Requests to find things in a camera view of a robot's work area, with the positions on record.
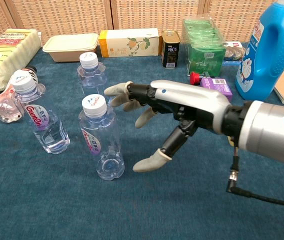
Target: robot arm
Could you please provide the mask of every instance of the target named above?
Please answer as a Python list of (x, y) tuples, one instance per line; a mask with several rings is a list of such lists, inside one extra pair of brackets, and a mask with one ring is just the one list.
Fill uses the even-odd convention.
[(154, 155), (134, 165), (136, 172), (160, 168), (197, 128), (232, 137), (236, 147), (284, 162), (284, 106), (260, 101), (232, 106), (221, 93), (167, 80), (150, 85), (120, 83), (105, 90), (116, 96), (111, 105), (124, 104), (125, 111), (149, 105), (136, 121), (145, 125), (156, 113), (173, 113), (179, 125)]

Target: purple box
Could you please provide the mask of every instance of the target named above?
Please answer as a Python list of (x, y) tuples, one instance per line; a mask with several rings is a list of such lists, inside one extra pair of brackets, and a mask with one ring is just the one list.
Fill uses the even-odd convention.
[(229, 101), (232, 100), (232, 92), (226, 83), (225, 79), (222, 78), (202, 78), (200, 86), (207, 89), (217, 90), (227, 97)]

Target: clear plastic bottle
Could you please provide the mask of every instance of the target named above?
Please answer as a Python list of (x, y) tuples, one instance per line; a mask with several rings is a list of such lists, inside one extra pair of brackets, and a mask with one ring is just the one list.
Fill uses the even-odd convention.
[(13, 74), (12, 85), (16, 106), (20, 108), (20, 112), (27, 113), (24, 114), (25, 120), (45, 151), (59, 154), (66, 150), (70, 139), (51, 101), (45, 95), (45, 86), (34, 82), (32, 76), (22, 70)]
[(85, 97), (82, 106), (78, 118), (98, 175), (107, 181), (119, 178), (125, 166), (113, 109), (106, 105), (105, 98), (99, 94)]
[[(36, 68), (34, 66), (27, 66), (21, 69), (27, 71), (33, 77), (33, 80), (38, 83)], [(11, 79), (7, 84), (6, 89), (0, 94), (0, 121), (4, 123), (11, 123), (19, 120), (24, 112), (20, 110), (14, 104), (12, 95), (15, 92), (13, 85), (11, 84)]]
[(97, 55), (94, 52), (81, 54), (80, 62), (81, 65), (77, 68), (77, 74), (84, 96), (90, 94), (103, 95), (107, 82), (106, 67), (98, 62)]

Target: water bottle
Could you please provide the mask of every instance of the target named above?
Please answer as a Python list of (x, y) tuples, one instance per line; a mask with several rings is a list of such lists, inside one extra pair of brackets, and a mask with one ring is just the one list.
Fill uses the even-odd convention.
[(284, 0), (277, 0), (254, 26), (235, 85), (244, 99), (264, 101), (283, 71)]
[(27, 71), (22, 70), (13, 74), (12, 85), (15, 89), (13, 100), (16, 106), (24, 113), (25, 120), (45, 151), (59, 154), (66, 150), (70, 139), (53, 109), (52, 102), (45, 95), (45, 86), (36, 83)]
[(98, 62), (94, 52), (85, 52), (80, 55), (81, 65), (77, 74), (82, 86), (84, 96), (91, 94), (104, 94), (106, 87), (105, 66)]
[(113, 108), (99, 94), (85, 97), (82, 106), (78, 118), (98, 175), (107, 181), (119, 178), (125, 166)]
[[(27, 66), (22, 70), (29, 72), (33, 77), (33, 80), (38, 83), (36, 75), (37, 70), (34, 66)], [(12, 99), (12, 95), (15, 90), (13, 88), (13, 85), (11, 84), (11, 79), (6, 86), (6, 89), (0, 94), (0, 121), (4, 123), (15, 122), (19, 120), (24, 113), (19, 111)]]

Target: canned drink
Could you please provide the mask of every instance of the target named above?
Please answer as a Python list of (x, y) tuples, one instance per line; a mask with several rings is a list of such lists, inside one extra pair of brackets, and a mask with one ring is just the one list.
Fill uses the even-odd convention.
[(173, 69), (177, 67), (178, 50), (180, 47), (180, 37), (177, 31), (166, 30), (162, 32), (162, 63), (163, 67)]

